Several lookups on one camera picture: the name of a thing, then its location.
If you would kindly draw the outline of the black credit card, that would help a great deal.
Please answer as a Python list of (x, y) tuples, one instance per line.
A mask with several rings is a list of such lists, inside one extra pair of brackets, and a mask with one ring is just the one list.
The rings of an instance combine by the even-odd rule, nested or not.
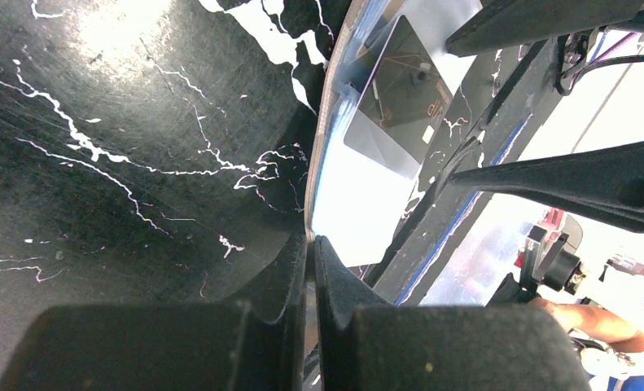
[(452, 99), (427, 49), (402, 15), (362, 91), (344, 145), (412, 178), (423, 165)]

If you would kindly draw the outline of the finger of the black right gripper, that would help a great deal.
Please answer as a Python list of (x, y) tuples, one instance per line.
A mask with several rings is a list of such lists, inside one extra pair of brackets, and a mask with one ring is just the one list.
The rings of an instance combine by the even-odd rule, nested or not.
[(445, 41), (458, 57), (559, 37), (631, 20), (644, 11), (637, 0), (489, 1)]
[(644, 141), (462, 171), (449, 181), (644, 234)]

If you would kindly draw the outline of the person's forearm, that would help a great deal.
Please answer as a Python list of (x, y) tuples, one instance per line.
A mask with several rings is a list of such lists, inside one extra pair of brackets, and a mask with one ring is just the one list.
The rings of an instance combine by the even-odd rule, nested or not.
[(565, 332), (579, 330), (617, 352), (644, 352), (644, 332), (611, 311), (591, 305), (559, 304), (541, 297), (528, 304), (550, 314)]

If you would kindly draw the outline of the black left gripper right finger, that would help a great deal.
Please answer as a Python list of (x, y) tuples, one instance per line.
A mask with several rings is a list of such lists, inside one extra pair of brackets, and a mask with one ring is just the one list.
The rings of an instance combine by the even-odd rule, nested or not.
[(325, 390), (586, 390), (556, 321), (531, 305), (395, 306), (314, 240)]

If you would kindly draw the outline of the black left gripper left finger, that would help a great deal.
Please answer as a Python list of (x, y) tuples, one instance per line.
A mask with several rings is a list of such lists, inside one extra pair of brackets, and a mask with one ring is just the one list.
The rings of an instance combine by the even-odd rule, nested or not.
[(63, 305), (29, 326), (1, 390), (299, 390), (307, 238), (224, 300)]

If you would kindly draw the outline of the grey blue card holder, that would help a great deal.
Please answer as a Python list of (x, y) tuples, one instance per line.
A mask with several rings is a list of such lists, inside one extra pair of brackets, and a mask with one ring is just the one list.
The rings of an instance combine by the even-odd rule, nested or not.
[[(344, 266), (379, 263), (400, 220), (415, 199), (419, 175), (432, 158), (465, 134), (469, 116), (451, 112), (473, 64), (472, 57), (451, 55), (446, 39), (482, 9), (480, 1), (354, 1), (340, 27), (324, 81), (320, 115), (309, 166), (305, 228), (310, 239), (329, 239)], [(453, 94), (438, 122), (423, 165), (412, 178), (396, 174), (344, 145), (380, 52), (400, 16), (419, 40)]]

